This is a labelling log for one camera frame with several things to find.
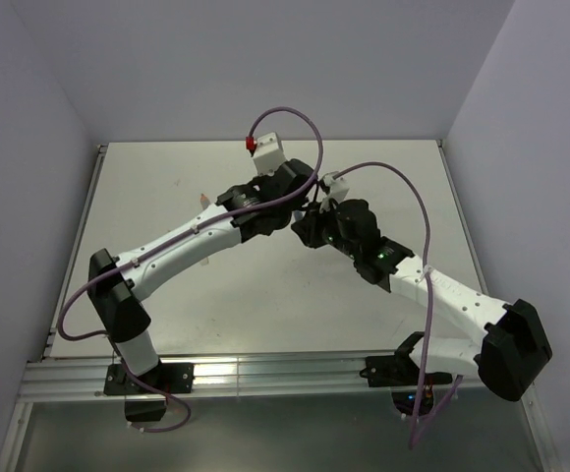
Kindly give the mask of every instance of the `gray wall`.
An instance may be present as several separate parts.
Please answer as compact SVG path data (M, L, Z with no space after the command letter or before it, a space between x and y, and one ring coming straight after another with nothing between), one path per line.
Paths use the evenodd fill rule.
M0 0L0 448L25 361L52 315L94 148Z
M99 141L442 138L512 0L13 0ZM307 137L294 119L287 137Z
M570 471L570 0L517 0L447 152L491 291L541 311L539 394Z

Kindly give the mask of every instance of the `white robotic arm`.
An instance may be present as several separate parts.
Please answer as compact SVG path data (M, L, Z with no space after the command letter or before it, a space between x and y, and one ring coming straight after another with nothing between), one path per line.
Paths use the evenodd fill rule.
M99 251L90 261L89 278L107 270L136 262L161 245L186 232L187 238L135 264L89 289L88 295L131 372L146 380L157 376L160 359L147 327L149 316L142 301L159 286L186 268L227 248L244 243L258 234L269 235L289 224L292 211L304 208L305 215L291 225L303 244L310 248L332 246L348 255L364 280L388 292L426 306L428 288L424 270L433 286L433 309L458 326L464 339L432 338L427 356L427 374L479 375L497 395L517 400L551 357L551 350L534 308L523 301L506 304L476 292L440 271L423 266L411 250L380 235L376 218L363 200L345 200L344 178L328 174L319 183L327 197L321 203L307 203L304 195L288 205L273 209L229 214L274 201L291 193L306 181L312 170L298 160L286 160L275 134L259 138L254 154L258 176L248 184L234 186L203 213L151 243L111 258ZM214 216L219 221L199 229ZM389 361L388 368L367 368L361 372L370 386L415 384L421 361L422 337L412 335Z

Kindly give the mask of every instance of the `cable clip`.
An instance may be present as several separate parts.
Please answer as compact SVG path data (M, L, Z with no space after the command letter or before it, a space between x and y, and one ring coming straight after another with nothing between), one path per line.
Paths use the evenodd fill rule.
M421 276L418 278L418 282L417 283L421 283L423 281L423 279L425 278L425 275L428 273L432 273L433 272L433 267L429 264L427 265L423 265L423 273L421 273Z

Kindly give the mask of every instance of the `glass panel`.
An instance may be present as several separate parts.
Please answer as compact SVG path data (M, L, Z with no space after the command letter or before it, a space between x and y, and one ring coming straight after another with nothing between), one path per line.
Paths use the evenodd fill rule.
M192 400L191 422L157 435L125 428L122 402L36 404L17 470L540 470L520 403L459 394L414 451L386 391Z

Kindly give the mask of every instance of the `white work surface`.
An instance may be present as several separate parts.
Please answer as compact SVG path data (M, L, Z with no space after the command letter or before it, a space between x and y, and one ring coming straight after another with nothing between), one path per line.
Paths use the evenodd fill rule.
M313 166L316 143L285 142L288 158ZM429 263L479 289L467 239L435 141L330 141L321 173L367 160L401 169L423 196L431 220ZM104 158L67 293L86 282L88 258L101 248L134 249L200 211L200 194L214 202L255 170L243 143L111 144ZM382 234L421 254L423 217L407 186L378 168L348 175L349 198L370 202ZM363 281L332 248L305 248L289 228L218 253L159 288L144 306L160 354L246 354L350 351L397 347L422 330L425 309ZM102 328L84 296L66 330ZM443 319L438 336L462 336ZM56 336L52 357L109 356L101 337L68 342Z

